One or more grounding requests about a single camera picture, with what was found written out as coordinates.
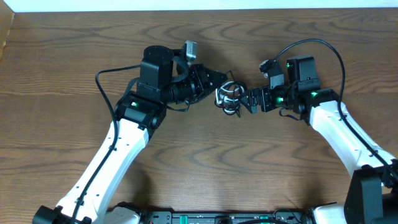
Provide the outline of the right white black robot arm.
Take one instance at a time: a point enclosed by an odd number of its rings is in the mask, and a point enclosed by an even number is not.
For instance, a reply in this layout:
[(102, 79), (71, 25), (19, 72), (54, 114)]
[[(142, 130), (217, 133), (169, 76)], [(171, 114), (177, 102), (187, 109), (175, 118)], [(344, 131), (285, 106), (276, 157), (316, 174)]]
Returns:
[(311, 55), (287, 59), (286, 80), (276, 61), (260, 71), (269, 84), (245, 91), (239, 102), (250, 113), (292, 110), (319, 132), (345, 165), (351, 183), (344, 203), (311, 208), (302, 223), (397, 223), (397, 159), (379, 147), (349, 114), (338, 94), (322, 89)]

